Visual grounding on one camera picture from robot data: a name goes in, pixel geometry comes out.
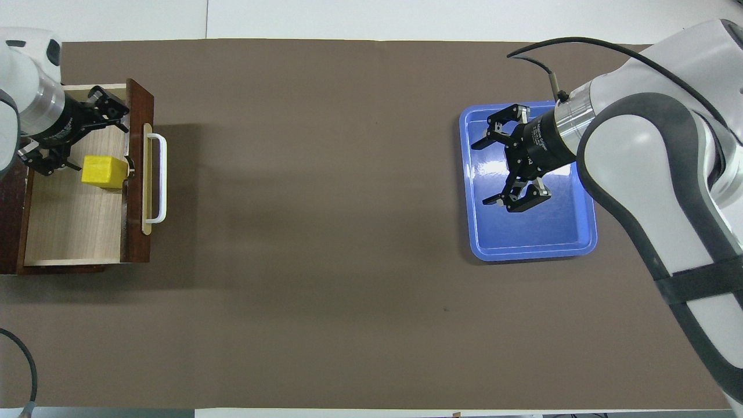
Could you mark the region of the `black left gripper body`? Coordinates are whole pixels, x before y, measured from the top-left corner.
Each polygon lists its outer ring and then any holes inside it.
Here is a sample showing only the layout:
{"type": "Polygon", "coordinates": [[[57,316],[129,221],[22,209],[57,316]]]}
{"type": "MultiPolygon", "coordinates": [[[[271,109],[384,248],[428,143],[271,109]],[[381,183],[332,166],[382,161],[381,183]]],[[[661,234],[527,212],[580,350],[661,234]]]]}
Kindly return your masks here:
{"type": "Polygon", "coordinates": [[[87,135],[88,112],[70,96],[50,103],[34,101],[24,111],[24,137],[44,148],[74,145],[87,135]]]}

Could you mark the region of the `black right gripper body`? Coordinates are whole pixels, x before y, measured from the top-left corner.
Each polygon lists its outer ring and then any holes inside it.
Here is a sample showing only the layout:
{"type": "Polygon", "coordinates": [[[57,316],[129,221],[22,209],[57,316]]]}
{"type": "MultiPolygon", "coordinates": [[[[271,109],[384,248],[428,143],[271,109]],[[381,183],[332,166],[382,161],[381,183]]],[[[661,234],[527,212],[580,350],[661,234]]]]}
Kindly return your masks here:
{"type": "Polygon", "coordinates": [[[576,161],[557,129],[554,112],[518,124],[508,140],[508,168],[518,176],[541,176],[576,161]]]}

